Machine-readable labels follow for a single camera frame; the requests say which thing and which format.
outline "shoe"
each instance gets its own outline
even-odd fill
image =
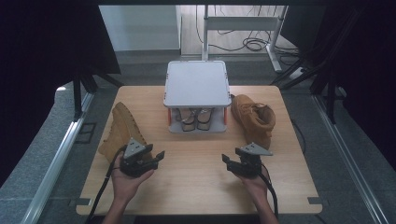
[[[269,105],[254,103],[248,96],[241,94],[233,97],[231,112],[245,132],[247,144],[252,142],[269,149],[276,116]]]
[[[180,115],[181,129],[183,132],[195,130],[195,109],[178,108],[177,111]]]
[[[210,121],[212,120],[212,113],[215,108],[202,108],[197,115],[198,124],[197,129],[208,131],[210,129]]]
[[[127,145],[131,138],[144,146],[147,144],[134,120],[134,116],[123,103],[117,103],[112,113],[113,122],[111,123],[110,134],[98,148],[99,153],[103,154],[108,162],[113,161],[117,151]],[[144,159],[152,159],[151,152],[145,154]]]

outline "shoe rack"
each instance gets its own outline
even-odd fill
[[[171,133],[221,133],[227,129],[231,104],[227,70],[222,61],[180,61],[168,64],[163,104]],[[184,132],[178,108],[214,108],[210,128]]]

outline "white wall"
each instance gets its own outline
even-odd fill
[[[115,51],[180,49],[179,6],[100,6]]]

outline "brown boot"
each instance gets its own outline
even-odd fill
[[[233,98],[231,112],[244,128],[247,144],[254,142],[269,149],[271,131],[276,122],[275,113],[269,105],[254,103],[248,96],[241,94]]]
[[[113,123],[111,124],[110,134],[99,146],[98,151],[103,154],[108,162],[112,162],[117,151],[125,146],[131,137],[142,145],[146,145],[147,142],[143,135],[139,131],[139,127],[134,121],[129,109],[121,102],[114,106],[113,110]],[[144,159],[150,159],[151,154],[145,155]]]

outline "black clamp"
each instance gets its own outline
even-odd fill
[[[227,164],[227,170],[248,178],[254,178],[262,172],[260,155],[273,155],[272,152],[255,143],[240,148],[237,147],[235,153],[239,156],[241,162],[231,161],[228,156],[221,155],[222,160]]]
[[[149,170],[158,169],[158,163],[165,156],[165,151],[160,152],[155,158],[143,161],[143,156],[152,150],[153,145],[141,145],[131,138],[125,146],[125,152],[120,162],[120,170],[131,177],[139,177]]]

